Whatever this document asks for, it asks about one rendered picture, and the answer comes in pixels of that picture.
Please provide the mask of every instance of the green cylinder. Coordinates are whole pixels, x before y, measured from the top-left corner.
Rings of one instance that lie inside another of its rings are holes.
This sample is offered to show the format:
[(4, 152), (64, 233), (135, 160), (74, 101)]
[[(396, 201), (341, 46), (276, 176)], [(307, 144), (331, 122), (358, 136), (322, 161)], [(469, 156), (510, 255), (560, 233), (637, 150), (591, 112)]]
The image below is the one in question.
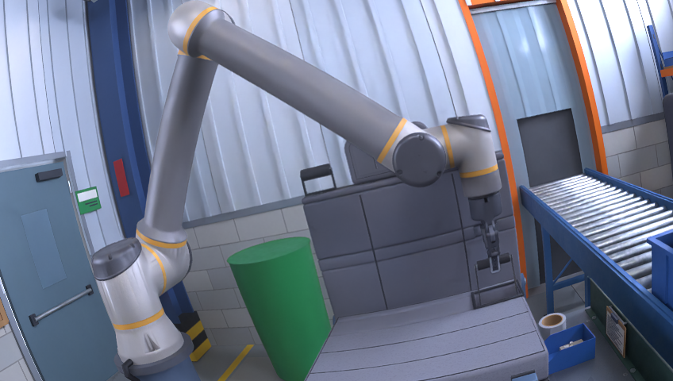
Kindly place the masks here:
[(258, 244), (227, 262), (276, 374), (303, 381), (330, 330), (310, 240)]

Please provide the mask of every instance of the concrete block wall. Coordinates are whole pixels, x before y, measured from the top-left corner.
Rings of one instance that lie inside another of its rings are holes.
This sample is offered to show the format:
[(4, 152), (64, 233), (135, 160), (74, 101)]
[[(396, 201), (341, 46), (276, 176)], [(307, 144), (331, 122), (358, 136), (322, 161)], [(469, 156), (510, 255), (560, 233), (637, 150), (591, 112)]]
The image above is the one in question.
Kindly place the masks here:
[(12, 328), (0, 328), (0, 381), (33, 381)]
[[(194, 258), (184, 284), (211, 344), (262, 344), (227, 259), (244, 248), (287, 237), (310, 238), (301, 205), (187, 230)], [(313, 245), (311, 250), (331, 321), (332, 306)]]
[(608, 174), (673, 198), (673, 173), (664, 120), (603, 134)]

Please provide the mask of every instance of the roller conveyor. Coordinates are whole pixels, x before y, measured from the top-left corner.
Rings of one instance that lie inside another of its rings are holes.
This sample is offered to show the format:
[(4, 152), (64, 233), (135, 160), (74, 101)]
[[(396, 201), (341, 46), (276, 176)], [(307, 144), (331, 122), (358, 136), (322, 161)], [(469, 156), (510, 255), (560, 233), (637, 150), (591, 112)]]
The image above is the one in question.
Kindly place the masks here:
[(530, 189), (652, 292), (648, 237), (673, 229), (673, 210), (587, 175)]

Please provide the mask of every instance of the yellow floor line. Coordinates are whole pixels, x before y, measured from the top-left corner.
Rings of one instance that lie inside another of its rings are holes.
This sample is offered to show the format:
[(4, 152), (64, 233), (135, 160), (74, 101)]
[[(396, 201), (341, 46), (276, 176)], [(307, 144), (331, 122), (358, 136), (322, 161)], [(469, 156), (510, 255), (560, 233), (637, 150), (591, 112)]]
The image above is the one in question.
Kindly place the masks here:
[(226, 381), (231, 376), (233, 371), (236, 370), (236, 367), (241, 363), (241, 361), (243, 361), (243, 359), (247, 356), (248, 352), (250, 352), (250, 349), (252, 349), (252, 347), (254, 346), (255, 345), (252, 344), (246, 345), (245, 348), (243, 349), (243, 352), (241, 352), (240, 355), (238, 355), (238, 357), (232, 362), (232, 364), (229, 365), (229, 368), (227, 368), (225, 374), (222, 375), (222, 377), (220, 377), (219, 379), (217, 379), (217, 381)]

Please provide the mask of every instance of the robotic arm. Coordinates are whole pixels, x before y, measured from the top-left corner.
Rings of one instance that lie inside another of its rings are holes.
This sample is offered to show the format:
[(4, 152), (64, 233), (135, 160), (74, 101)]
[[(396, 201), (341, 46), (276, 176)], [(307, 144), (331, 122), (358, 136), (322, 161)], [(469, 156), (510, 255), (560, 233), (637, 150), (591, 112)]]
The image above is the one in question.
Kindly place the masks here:
[(145, 216), (138, 223), (137, 238), (94, 255), (94, 274), (117, 334), (118, 366), (131, 360), (135, 372), (150, 374), (191, 344), (163, 314), (159, 295), (189, 271), (183, 209), (218, 65), (352, 142), (404, 183), (428, 186), (445, 170), (457, 169), (471, 216), (481, 221), (491, 272), (499, 271), (494, 218), (502, 210), (501, 181), (484, 117), (458, 117), (447, 125), (421, 129), (307, 62), (236, 27), (228, 14), (204, 2), (178, 7), (168, 33), (180, 52), (157, 137)]

